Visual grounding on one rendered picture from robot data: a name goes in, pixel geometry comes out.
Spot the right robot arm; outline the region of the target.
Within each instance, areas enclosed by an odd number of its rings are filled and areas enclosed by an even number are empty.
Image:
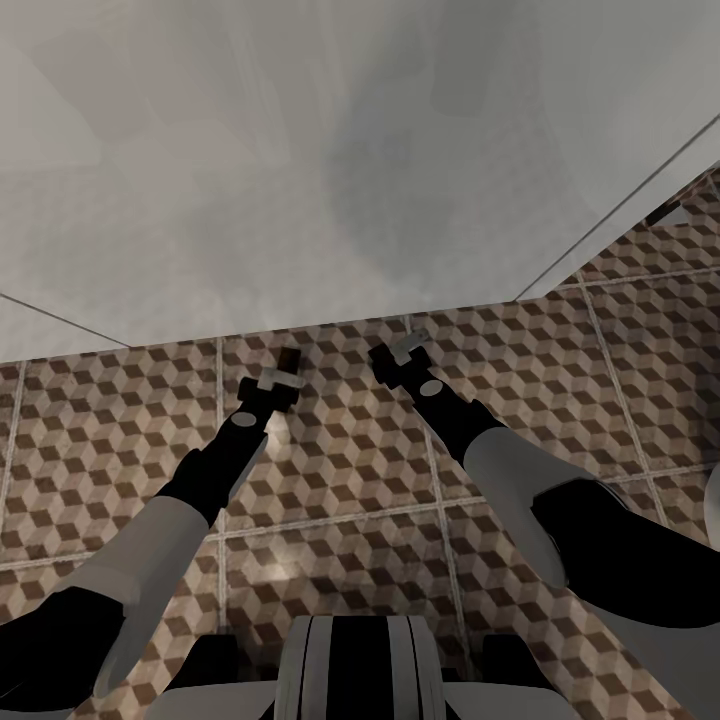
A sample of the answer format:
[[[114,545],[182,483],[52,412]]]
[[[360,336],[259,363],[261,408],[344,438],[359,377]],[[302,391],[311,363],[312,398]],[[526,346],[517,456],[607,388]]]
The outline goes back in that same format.
[[[432,375],[422,327],[375,379],[474,481],[530,568],[568,587],[693,720],[720,720],[720,552],[631,511],[601,478],[467,403]]]

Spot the mousetrap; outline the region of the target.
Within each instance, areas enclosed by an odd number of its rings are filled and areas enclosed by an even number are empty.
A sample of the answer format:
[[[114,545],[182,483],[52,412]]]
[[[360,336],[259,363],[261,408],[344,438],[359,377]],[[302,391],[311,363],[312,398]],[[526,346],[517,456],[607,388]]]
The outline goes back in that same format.
[[[367,351],[367,353],[373,360],[374,368],[378,370],[390,365],[395,360],[395,356],[390,352],[386,343],[381,343],[377,345],[377,347],[373,347],[373,349]]]
[[[279,362],[277,369],[297,375],[299,361],[301,358],[301,349],[291,349],[291,347],[281,347]]]

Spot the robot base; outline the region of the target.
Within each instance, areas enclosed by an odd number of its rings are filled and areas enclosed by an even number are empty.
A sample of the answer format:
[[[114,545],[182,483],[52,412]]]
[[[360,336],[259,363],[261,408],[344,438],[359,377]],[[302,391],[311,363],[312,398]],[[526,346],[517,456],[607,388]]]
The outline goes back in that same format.
[[[274,720],[279,669],[237,683],[238,669],[235,635],[199,637],[143,720]],[[577,720],[520,635],[485,635],[481,669],[483,683],[441,669],[446,720]]]

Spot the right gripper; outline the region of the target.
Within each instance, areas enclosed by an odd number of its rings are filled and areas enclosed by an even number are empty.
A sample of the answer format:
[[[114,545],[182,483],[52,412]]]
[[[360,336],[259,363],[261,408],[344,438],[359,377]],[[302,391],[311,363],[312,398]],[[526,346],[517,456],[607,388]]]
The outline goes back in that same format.
[[[415,346],[413,349],[409,350],[408,353],[411,360],[403,366],[400,366],[397,362],[393,362],[383,369],[378,370],[377,368],[374,368],[373,371],[375,379],[381,385],[386,383],[390,390],[394,390],[394,388],[397,388],[398,386],[403,386],[406,390],[406,386],[404,386],[404,384],[406,384],[406,380],[412,372],[416,370],[428,370],[428,368],[432,366],[430,356],[428,356],[426,348],[423,346]],[[430,370],[428,370],[428,372],[430,372]],[[406,391],[408,392],[408,390]],[[410,392],[408,393],[410,394]],[[412,397],[412,394],[410,395]]]

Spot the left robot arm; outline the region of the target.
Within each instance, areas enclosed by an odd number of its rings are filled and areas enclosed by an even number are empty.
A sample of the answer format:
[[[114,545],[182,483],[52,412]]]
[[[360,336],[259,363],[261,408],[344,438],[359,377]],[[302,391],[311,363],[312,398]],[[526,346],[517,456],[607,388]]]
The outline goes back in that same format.
[[[189,565],[268,445],[273,411],[305,378],[243,377],[240,408],[106,545],[26,615],[0,625],[0,720],[67,720],[112,693],[143,656]]]

